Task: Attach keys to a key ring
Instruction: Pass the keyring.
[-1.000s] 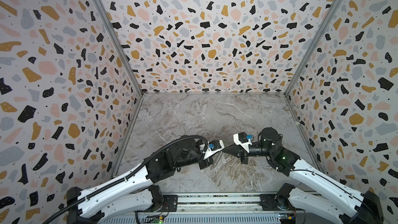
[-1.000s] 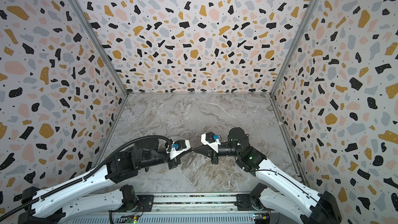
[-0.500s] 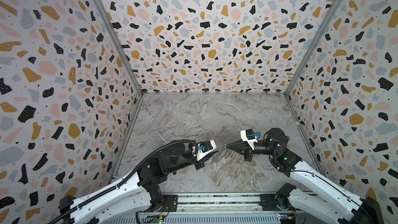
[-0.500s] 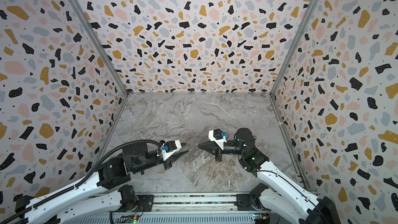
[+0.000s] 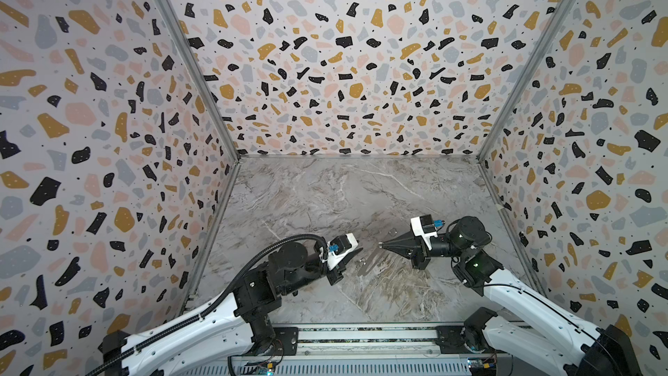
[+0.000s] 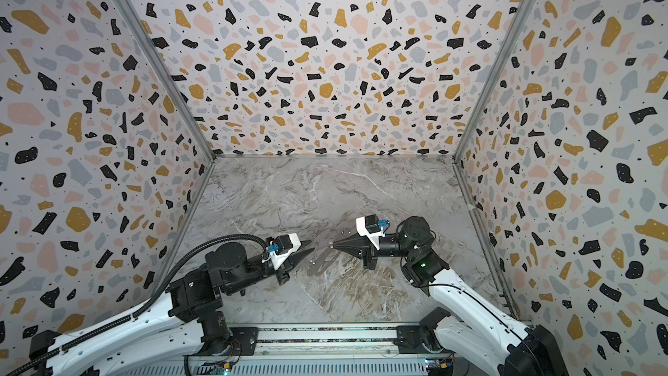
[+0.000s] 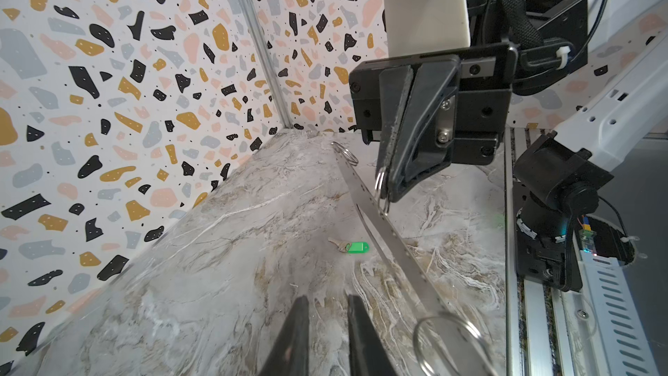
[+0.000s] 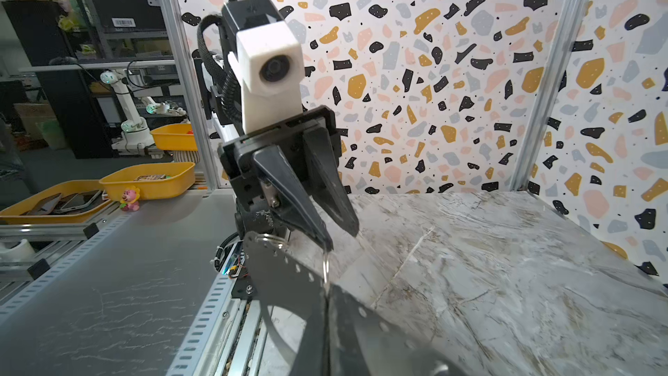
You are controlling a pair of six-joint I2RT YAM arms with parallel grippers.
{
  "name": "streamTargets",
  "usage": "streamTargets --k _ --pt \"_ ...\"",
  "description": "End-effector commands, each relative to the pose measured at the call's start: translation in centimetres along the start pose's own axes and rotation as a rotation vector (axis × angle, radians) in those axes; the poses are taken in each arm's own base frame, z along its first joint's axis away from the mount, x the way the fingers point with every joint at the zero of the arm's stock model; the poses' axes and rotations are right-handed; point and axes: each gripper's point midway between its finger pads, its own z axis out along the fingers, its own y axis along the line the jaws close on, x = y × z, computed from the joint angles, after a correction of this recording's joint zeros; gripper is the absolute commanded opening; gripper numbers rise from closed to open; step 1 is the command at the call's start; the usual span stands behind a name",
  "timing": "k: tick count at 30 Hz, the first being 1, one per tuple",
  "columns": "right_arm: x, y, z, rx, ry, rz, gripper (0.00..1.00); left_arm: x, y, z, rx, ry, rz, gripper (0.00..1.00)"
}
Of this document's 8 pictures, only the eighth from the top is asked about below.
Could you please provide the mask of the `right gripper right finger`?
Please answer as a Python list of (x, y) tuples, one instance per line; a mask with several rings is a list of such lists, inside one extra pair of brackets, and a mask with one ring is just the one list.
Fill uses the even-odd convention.
[(328, 329), (331, 375), (466, 374), (337, 285), (329, 292)]

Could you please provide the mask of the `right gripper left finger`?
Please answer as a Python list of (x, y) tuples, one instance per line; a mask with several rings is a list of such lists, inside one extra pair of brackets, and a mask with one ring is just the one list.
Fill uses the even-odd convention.
[(300, 375), (330, 374), (329, 296), (318, 299), (299, 346)]

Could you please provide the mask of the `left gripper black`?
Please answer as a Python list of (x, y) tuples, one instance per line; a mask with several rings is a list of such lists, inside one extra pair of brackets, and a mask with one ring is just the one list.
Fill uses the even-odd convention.
[(326, 212), (358, 236), (358, 216), (337, 171), (341, 153), (336, 116), (325, 105), (221, 144), (238, 233), (274, 233), (284, 226), (330, 252), (332, 238), (320, 216)]

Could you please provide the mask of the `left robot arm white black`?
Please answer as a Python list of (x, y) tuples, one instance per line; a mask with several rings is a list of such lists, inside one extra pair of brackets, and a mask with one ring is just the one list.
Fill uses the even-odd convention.
[(237, 131), (218, 148), (236, 195), (238, 236), (299, 231), (333, 248), (332, 219), (351, 236), (359, 220), (339, 178), (342, 144), (334, 111), (306, 110), (301, 43), (271, 0), (227, 0), (197, 30), (218, 107)]

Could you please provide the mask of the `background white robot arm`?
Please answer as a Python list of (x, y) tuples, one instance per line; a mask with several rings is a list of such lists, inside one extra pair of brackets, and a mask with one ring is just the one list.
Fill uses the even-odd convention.
[(128, 87), (129, 81), (127, 70), (112, 69), (105, 70), (100, 74), (100, 82), (118, 98), (125, 121), (120, 124), (120, 139), (111, 144), (111, 148), (120, 156), (149, 156), (160, 158), (159, 149), (151, 135), (145, 117), (143, 117), (135, 104), (133, 92), (138, 92), (141, 86)]

